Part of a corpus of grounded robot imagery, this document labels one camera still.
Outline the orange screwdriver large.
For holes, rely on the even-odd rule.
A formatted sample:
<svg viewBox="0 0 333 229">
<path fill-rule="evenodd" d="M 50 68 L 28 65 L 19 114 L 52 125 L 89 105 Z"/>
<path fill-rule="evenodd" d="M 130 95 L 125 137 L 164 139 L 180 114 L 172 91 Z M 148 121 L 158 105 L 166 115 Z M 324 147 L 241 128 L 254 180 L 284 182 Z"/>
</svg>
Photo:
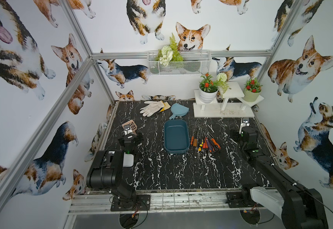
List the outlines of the orange screwdriver large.
<svg viewBox="0 0 333 229">
<path fill-rule="evenodd" d="M 213 152 L 213 146 L 211 145 L 211 143 L 210 143 L 210 141 L 208 139 L 208 133 L 207 133 L 207 131 L 205 131 L 205 142 L 207 144 L 209 153 L 212 153 Z"/>
</svg>

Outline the teal storage box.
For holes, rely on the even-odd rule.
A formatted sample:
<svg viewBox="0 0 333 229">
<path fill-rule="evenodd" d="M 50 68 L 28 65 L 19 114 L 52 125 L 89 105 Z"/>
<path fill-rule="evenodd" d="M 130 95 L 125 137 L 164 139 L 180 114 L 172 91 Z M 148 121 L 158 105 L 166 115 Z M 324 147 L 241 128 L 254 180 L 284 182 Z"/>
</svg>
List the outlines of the teal storage box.
<svg viewBox="0 0 333 229">
<path fill-rule="evenodd" d="M 164 124 L 164 149 L 169 154 L 185 154 L 190 146 L 187 122 L 168 120 Z"/>
</svg>

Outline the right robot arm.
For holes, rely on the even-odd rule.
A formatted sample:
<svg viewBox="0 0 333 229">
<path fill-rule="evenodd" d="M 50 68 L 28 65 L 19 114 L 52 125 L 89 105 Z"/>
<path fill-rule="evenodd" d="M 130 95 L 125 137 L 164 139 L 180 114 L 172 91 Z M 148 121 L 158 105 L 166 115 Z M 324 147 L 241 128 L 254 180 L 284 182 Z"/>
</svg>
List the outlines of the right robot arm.
<svg viewBox="0 0 333 229">
<path fill-rule="evenodd" d="M 250 189 L 252 201 L 279 217 L 287 229 L 327 229 L 328 222 L 321 194 L 307 189 L 274 164 L 270 156 L 258 148 L 258 132 L 252 127 L 232 130 L 237 151 L 252 168 L 261 172 L 276 192 L 262 187 Z"/>
</svg>

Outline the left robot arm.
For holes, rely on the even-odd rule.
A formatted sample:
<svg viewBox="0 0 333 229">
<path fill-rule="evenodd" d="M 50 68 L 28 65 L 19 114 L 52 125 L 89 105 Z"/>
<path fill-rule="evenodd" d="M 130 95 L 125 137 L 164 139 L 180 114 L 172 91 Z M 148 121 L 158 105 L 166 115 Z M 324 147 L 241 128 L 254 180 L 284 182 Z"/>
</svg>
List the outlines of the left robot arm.
<svg viewBox="0 0 333 229">
<path fill-rule="evenodd" d="M 140 208 L 136 190 L 123 180 L 124 156 L 134 156 L 143 134 L 132 132 L 119 139 L 121 149 L 100 150 L 93 159 L 86 176 L 86 185 L 91 189 L 106 189 L 113 196 L 111 211 L 132 211 Z"/>
</svg>

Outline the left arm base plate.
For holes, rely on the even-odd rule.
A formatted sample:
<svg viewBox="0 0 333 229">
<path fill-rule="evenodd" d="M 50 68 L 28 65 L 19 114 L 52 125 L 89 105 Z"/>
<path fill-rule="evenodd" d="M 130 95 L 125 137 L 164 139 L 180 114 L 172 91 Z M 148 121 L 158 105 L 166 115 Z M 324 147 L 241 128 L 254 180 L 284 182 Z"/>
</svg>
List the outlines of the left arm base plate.
<svg viewBox="0 0 333 229">
<path fill-rule="evenodd" d="M 113 197 L 111 212 L 116 211 L 149 211 L 151 203 L 150 195 L 136 195 L 133 199 Z"/>
</svg>

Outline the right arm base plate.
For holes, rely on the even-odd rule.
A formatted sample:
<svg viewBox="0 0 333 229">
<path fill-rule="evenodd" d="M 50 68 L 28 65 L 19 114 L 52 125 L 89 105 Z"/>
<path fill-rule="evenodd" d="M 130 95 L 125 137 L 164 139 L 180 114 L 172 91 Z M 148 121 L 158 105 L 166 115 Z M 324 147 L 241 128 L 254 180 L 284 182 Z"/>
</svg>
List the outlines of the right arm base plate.
<svg viewBox="0 0 333 229">
<path fill-rule="evenodd" d="M 230 208 L 252 208 L 256 204 L 246 191 L 227 192 L 226 198 Z"/>
</svg>

